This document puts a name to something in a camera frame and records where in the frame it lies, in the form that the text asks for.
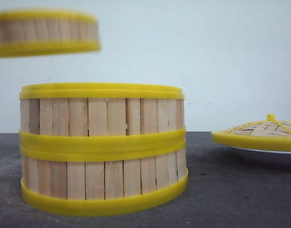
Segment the stacked steamer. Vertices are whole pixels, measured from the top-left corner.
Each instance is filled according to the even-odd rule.
[[[187,183],[184,103],[176,87],[59,83],[20,94],[22,191],[42,210],[129,213]]]
[[[98,50],[97,30],[96,19],[79,12],[0,12],[0,57]]]

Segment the yellow lid rim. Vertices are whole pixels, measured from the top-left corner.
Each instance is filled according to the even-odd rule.
[[[172,86],[127,83],[52,83],[22,88],[20,99],[36,98],[184,99],[184,94]]]
[[[100,50],[94,40],[26,41],[0,44],[0,57],[26,57]]]
[[[95,16],[88,13],[63,9],[18,9],[0,11],[0,22],[19,19],[64,18],[97,23]]]
[[[212,132],[212,140],[230,147],[291,152],[291,137],[252,136],[215,131]]]

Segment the white wall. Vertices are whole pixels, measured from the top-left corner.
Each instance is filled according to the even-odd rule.
[[[102,51],[0,59],[0,133],[19,129],[22,86],[52,82],[182,87],[188,131],[291,120],[291,0],[0,0],[30,7],[96,14]]]

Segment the woven bamboo pattern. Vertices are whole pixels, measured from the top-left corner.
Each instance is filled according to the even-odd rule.
[[[251,122],[225,130],[225,132],[252,136],[291,137],[291,122]]]

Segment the yellow ring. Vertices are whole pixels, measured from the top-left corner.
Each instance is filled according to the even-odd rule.
[[[85,22],[96,23],[97,20],[94,16],[88,15],[82,12],[66,11],[66,10],[38,10],[38,9],[26,9],[26,10],[13,10],[13,11],[1,11],[0,22],[6,20],[21,20],[21,19],[42,19],[42,18],[64,18],[81,20]]]
[[[38,160],[104,162],[154,157],[185,147],[185,128],[121,136],[53,136],[19,132],[20,151]]]
[[[100,50],[98,41],[24,41],[0,44],[0,57],[39,56]]]
[[[143,195],[99,200],[58,199],[37,194],[25,187],[21,179],[23,199],[40,210],[71,216],[107,216],[136,212],[167,203],[184,192],[186,175],[177,183]]]
[[[212,140],[231,147],[291,152],[291,137],[250,136],[216,131],[212,132]]]
[[[182,89],[164,85],[125,83],[52,83],[24,86],[20,99],[153,98],[184,99]]]

